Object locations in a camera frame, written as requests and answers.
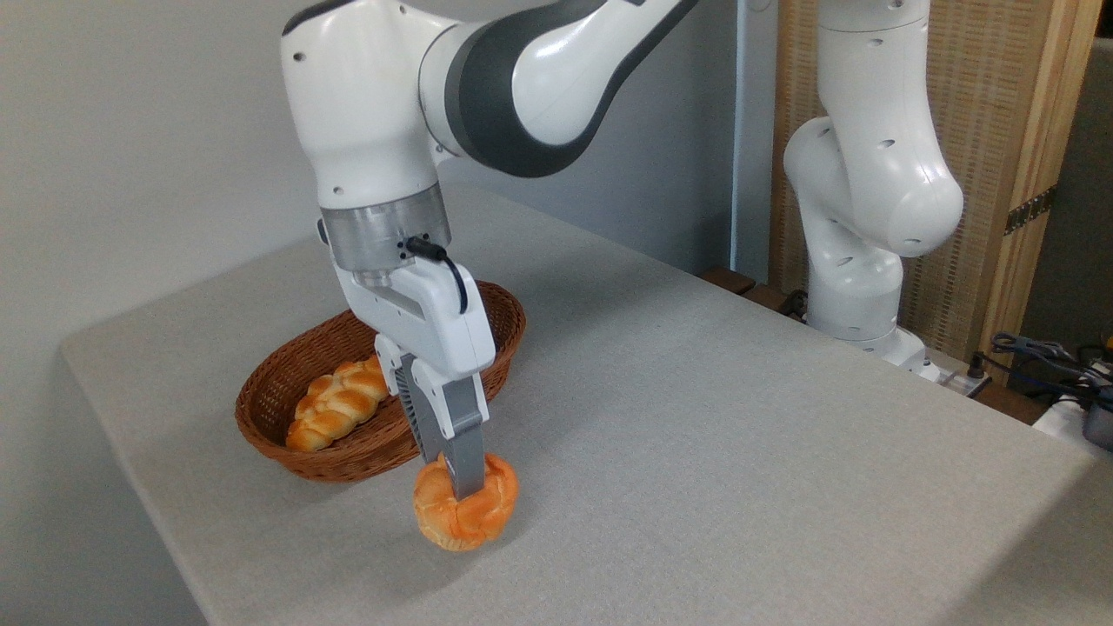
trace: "bread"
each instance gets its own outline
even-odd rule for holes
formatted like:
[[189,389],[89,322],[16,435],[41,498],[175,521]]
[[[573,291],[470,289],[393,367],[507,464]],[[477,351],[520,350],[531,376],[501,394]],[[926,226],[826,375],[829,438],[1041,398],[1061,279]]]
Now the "bread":
[[414,513],[426,539],[454,552],[474,550],[498,539],[514,513],[518,476],[506,461],[484,457],[483,489],[456,500],[444,454],[417,472]]
[[388,394],[378,359],[342,363],[309,383],[286,431],[286,447],[312,452],[327,448],[375,413]]

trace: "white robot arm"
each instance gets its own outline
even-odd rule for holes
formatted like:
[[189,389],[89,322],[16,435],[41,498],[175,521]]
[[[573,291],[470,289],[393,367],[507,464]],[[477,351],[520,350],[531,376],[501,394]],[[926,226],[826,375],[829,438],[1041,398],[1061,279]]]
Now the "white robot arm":
[[396,0],[328,0],[282,39],[322,237],[401,394],[426,461],[463,499],[483,486],[479,372],[494,343],[475,282],[449,260],[436,164],[516,176],[574,162],[614,92],[696,0],[561,0],[483,23]]
[[962,217],[927,102],[929,0],[820,0],[819,98],[828,117],[785,150],[809,257],[808,324],[934,379],[897,327],[902,256],[942,245]]

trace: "brown basket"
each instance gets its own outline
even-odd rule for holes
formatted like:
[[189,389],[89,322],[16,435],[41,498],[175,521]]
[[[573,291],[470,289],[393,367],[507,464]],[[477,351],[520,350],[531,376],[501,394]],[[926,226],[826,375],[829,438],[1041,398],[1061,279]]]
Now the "brown basket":
[[[494,335],[494,363],[481,374],[487,401],[506,382],[510,361],[525,331],[522,304],[506,290],[477,282]],[[392,470],[417,456],[417,443],[397,397],[380,403],[375,414],[351,434],[316,452],[285,447],[294,407],[317,376],[344,361],[375,353],[375,331],[345,311],[290,340],[268,356],[244,383],[236,399],[236,423],[252,446],[289,471],[322,482],[353,482]]]

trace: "wicker basket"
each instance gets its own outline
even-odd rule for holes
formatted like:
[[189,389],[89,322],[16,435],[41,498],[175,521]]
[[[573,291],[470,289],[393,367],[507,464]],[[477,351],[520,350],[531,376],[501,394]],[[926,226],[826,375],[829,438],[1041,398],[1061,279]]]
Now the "wicker basket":
[[[506,382],[510,361],[525,331],[525,313],[506,290],[492,283],[477,285],[496,351],[494,363],[481,374],[490,401]],[[397,397],[381,402],[370,420],[324,450],[298,452],[285,447],[294,407],[305,397],[309,382],[332,373],[344,361],[371,358],[375,353],[375,334],[345,311],[270,354],[236,399],[236,422],[244,438],[289,471],[322,482],[363,480],[416,457],[417,443]]]

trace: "white wall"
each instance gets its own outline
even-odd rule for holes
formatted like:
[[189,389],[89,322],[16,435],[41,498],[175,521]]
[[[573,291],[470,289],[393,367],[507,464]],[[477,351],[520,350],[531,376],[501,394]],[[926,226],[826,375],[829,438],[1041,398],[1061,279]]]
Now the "white wall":
[[[417,3],[460,18],[539,1]],[[277,35],[306,0],[0,6],[0,624],[196,624],[60,340],[313,232]],[[583,160],[469,179],[686,270],[726,263],[733,2],[703,0]]]

